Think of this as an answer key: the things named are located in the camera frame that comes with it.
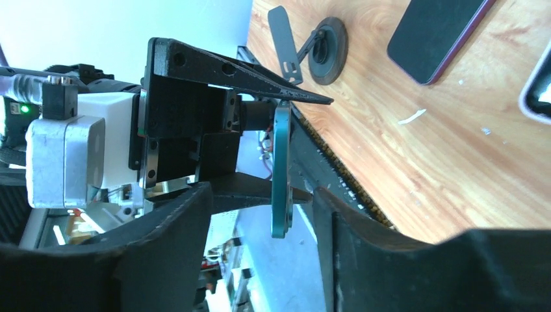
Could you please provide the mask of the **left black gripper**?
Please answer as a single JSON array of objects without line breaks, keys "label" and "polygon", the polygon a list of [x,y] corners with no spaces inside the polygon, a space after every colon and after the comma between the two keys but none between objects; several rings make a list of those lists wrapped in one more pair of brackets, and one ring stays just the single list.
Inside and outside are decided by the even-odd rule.
[{"label": "left black gripper", "polygon": [[[237,165],[238,145],[243,132],[265,130],[271,125],[275,102],[268,98],[319,105],[333,102],[330,97],[297,87],[261,65],[171,38],[149,39],[147,67],[152,74],[161,76],[153,78],[153,102],[155,110],[161,114],[151,119],[152,127],[172,127],[176,134],[160,138],[146,138],[140,134],[139,106],[140,100],[146,96],[147,83],[141,80],[140,84],[130,87],[129,92],[134,97],[129,168],[140,170],[143,152],[154,151],[158,157],[157,167],[148,168],[146,177],[155,178],[157,182],[192,174],[196,174],[200,181],[216,177],[208,181],[214,196],[212,213],[270,205],[272,202],[271,181],[241,172],[230,174]],[[209,85],[256,96],[246,101],[232,89]],[[146,213],[198,185],[199,182],[195,182],[173,192],[146,198]],[[293,203],[312,201],[313,196],[306,191],[294,187],[291,191]]]}]

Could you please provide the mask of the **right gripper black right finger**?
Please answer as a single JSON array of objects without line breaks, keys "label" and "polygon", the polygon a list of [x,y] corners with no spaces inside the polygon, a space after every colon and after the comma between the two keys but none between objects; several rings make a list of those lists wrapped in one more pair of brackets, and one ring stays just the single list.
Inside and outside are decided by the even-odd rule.
[{"label": "right gripper black right finger", "polygon": [[438,244],[319,187],[313,227],[328,311],[549,311],[550,232],[471,229]]}]

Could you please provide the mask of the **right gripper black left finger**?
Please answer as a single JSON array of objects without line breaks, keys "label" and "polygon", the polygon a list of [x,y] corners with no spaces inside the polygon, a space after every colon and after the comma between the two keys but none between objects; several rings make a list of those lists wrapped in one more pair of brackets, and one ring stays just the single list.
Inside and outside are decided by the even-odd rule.
[{"label": "right gripper black left finger", "polygon": [[191,311],[213,193],[171,202],[78,245],[1,245],[2,311]]}]

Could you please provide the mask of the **blue phone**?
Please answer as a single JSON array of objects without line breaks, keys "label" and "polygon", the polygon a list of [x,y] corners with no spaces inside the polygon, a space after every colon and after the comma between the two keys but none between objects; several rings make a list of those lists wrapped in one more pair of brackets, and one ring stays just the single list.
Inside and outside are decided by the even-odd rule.
[{"label": "blue phone", "polygon": [[289,146],[290,146],[291,106],[289,101],[281,101],[274,112],[273,167],[272,167],[272,237],[285,238],[292,226],[292,190],[290,186]]}]

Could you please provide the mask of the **grey round-base phone stand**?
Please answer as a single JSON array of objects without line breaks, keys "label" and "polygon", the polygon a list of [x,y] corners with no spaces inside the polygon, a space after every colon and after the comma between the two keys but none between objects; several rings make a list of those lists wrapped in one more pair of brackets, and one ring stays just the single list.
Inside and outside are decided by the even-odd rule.
[{"label": "grey round-base phone stand", "polygon": [[272,34],[283,78],[299,85],[303,82],[300,64],[308,60],[309,73],[318,85],[330,85],[341,74],[348,56],[348,32],[337,17],[323,19],[300,49],[296,49],[287,11],[277,6],[268,12]]}]

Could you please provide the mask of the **pink case smartphone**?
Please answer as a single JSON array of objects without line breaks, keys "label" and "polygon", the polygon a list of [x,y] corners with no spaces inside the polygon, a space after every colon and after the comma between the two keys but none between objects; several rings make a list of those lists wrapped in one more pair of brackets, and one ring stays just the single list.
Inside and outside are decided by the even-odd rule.
[{"label": "pink case smartphone", "polygon": [[519,109],[529,119],[550,125],[550,42],[520,92]]}]

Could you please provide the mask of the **purple dark smartphone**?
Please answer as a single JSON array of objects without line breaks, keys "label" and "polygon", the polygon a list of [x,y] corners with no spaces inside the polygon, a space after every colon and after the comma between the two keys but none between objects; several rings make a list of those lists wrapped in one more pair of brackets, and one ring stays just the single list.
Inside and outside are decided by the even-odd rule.
[{"label": "purple dark smartphone", "polygon": [[413,0],[391,36],[387,55],[416,83],[431,85],[494,3],[490,0]]}]

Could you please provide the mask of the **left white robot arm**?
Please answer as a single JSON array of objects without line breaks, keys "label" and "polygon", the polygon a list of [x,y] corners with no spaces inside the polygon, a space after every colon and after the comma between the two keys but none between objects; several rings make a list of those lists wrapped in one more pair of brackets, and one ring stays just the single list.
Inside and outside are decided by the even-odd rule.
[{"label": "left white robot arm", "polygon": [[1,67],[1,184],[35,209],[84,210],[101,189],[187,176],[232,177],[245,131],[274,131],[273,180],[260,198],[272,235],[292,224],[291,101],[329,105],[259,64],[152,38],[140,84],[79,64]]}]

